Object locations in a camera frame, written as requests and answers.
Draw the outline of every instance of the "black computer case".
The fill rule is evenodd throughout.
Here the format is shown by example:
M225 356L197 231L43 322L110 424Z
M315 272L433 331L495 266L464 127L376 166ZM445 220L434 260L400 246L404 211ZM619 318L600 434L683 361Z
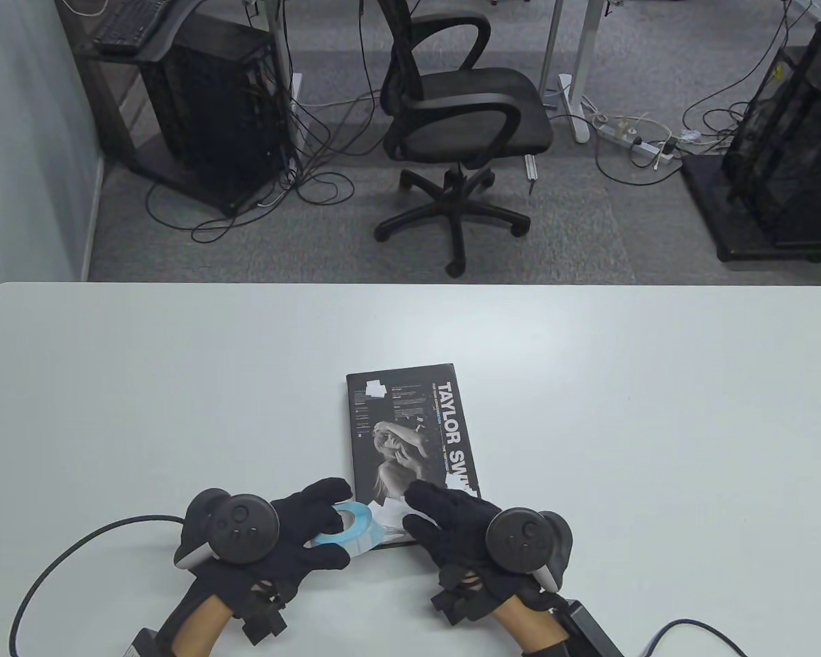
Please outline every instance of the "black computer case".
M192 14L170 52L140 69L164 143L183 165L228 195L283 169L291 140L269 32Z
M795 81L776 128L759 144L804 52L804 47L779 50L724 157L733 181L748 167L733 193L776 247L821 247L821 50Z

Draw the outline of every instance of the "blue tape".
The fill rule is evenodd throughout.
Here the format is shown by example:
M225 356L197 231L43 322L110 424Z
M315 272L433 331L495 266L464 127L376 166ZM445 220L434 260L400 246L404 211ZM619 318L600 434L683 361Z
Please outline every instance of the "blue tape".
M341 534L319 534L310 541L311 545L340 545L349 556L363 554L383 542L383 529L374 522L371 510L360 502L341 502L335 504L336 512L353 514L353 525Z

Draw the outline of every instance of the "chair base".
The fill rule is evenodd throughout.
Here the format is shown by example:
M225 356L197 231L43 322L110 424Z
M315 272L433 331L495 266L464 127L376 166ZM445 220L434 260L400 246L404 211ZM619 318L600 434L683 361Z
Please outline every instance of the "chair base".
M422 189L429 194L429 197L432 197L432 203L414 207L412 210L402 212L401 215L377 224L374 229L374 238L379 242L385 242L392 233L415 222L430 219L433 216L445 216L450 224L450 237L454 243L454 259L448 263L445 271L448 276L457 279L466 270L465 239L462 235L463 216L488 216L510 223L511 235L514 237L523 237L532 226L529 217L519 212L471 200L470 196L475 189L492 187L494 182L495 173L488 168L478 169L474 175L467 177L460 167L452 166L444 174L443 187L423 178L419 173L403 169L398 181L399 187L404 190Z

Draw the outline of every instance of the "vr controller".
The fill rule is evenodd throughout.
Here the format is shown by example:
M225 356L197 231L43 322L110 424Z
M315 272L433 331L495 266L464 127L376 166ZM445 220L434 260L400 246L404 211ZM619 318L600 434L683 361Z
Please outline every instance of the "vr controller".
M188 570L207 559L254 563L273 550L279 536L280 519L269 502L210 488L195 495L185 512L173 565Z
M533 575L542 589L556 593L572 554L572 530L552 511L505 509L486 528L486 551L508 572Z

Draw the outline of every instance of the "book cover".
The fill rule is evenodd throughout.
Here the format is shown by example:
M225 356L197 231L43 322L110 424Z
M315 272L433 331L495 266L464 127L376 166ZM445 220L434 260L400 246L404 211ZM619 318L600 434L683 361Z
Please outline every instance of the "book cover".
M356 500L386 532L386 545L413 542L404 492L414 479L479 495L465 414L452 364L347 376Z

